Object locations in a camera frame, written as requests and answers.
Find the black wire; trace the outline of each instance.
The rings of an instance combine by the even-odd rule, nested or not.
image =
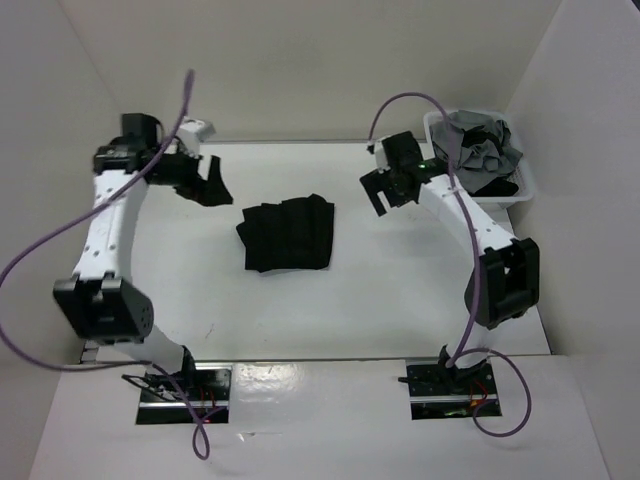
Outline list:
[[[138,377],[136,375],[127,375],[122,374],[120,376],[120,378],[122,378],[125,382],[130,383],[131,385],[133,385],[136,388],[139,388],[140,390],[142,390],[143,392],[146,392],[150,395],[153,395],[156,398],[159,398],[160,400],[162,400],[163,402],[170,402],[171,400],[169,400],[168,398],[163,397],[162,395],[160,395],[159,393],[155,392],[153,389],[149,388],[148,386],[145,385],[141,385],[137,382],[134,381],[134,379],[140,380],[142,382],[146,382],[146,380],[142,377]]]

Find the white wall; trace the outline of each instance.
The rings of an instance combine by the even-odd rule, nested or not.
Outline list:
[[[91,205],[91,156],[117,133],[117,110],[55,0],[0,2],[0,264]],[[0,321],[25,350],[76,361],[80,345],[51,298],[82,231],[20,265],[0,290]],[[27,478],[58,375],[0,347],[0,471]]]
[[[559,0],[61,0],[123,110],[166,122],[196,69],[219,138],[366,137],[405,91],[504,109]],[[423,134],[421,101],[385,129]]]
[[[631,0],[564,0],[508,109],[539,188],[516,231],[540,244],[541,315],[615,480],[640,467],[638,45]]]

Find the plastic container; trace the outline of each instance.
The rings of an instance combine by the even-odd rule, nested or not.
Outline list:
[[[452,113],[456,110],[447,110],[447,113]],[[487,110],[473,110],[474,112],[484,113],[491,115],[496,120],[504,120],[511,130],[511,145],[524,153],[516,170],[507,177],[507,180],[518,185],[518,192],[512,197],[473,197],[473,199],[479,203],[483,208],[492,208],[497,205],[499,208],[507,208],[518,202],[526,202],[531,200],[535,195],[535,183],[533,181],[533,175],[529,164],[527,163],[527,152],[522,148],[520,138],[517,132],[513,129],[513,124],[509,118],[500,112],[492,112]],[[424,129],[425,138],[427,143],[427,149],[433,155],[433,142],[431,140],[430,125],[439,122],[442,119],[442,115],[439,112],[429,112],[424,116]]]

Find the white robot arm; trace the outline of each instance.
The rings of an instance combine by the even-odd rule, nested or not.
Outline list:
[[[385,137],[369,150],[376,157],[377,169],[360,179],[378,213],[386,210],[378,197],[382,192],[391,207],[410,201],[426,207],[453,234],[469,259],[473,249],[469,227],[454,195],[449,176],[443,166],[422,158],[420,147],[411,132]],[[480,304],[466,347],[491,348],[493,330],[505,320],[520,317],[538,302],[539,250],[531,239],[519,240],[501,228],[469,196],[455,179],[455,189],[469,211],[478,241],[481,269]],[[468,309],[473,296],[473,275],[464,298]],[[452,358],[460,344],[466,324],[442,348],[441,362]],[[452,376],[464,376],[486,360],[486,354],[476,353],[458,358]]]
[[[157,152],[158,124],[148,115],[122,116],[122,135],[100,147],[93,159],[94,207],[108,201]],[[176,143],[149,174],[93,218],[71,278],[56,281],[53,288],[56,302],[80,338],[153,362],[178,378],[192,373],[193,359],[154,325],[153,304],[131,278],[131,250],[150,184],[172,186],[183,198],[203,206],[233,202],[220,176],[219,158],[211,158],[206,180],[198,175],[199,142],[204,140],[202,132],[213,133],[209,127],[185,119]]]

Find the cloth in bin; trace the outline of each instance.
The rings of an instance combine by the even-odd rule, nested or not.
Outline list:
[[[333,249],[335,205],[320,195],[242,210],[236,227],[246,248],[245,270],[320,270]]]
[[[518,191],[515,184],[515,191],[505,185],[506,181],[490,185],[511,175],[522,158],[522,152],[511,146],[506,122],[467,110],[453,112],[449,120],[455,138],[454,170],[465,190],[475,194],[482,189],[483,196],[494,196],[491,190],[500,188],[514,195]],[[451,152],[444,122],[434,123],[429,130],[436,159],[448,162]]]

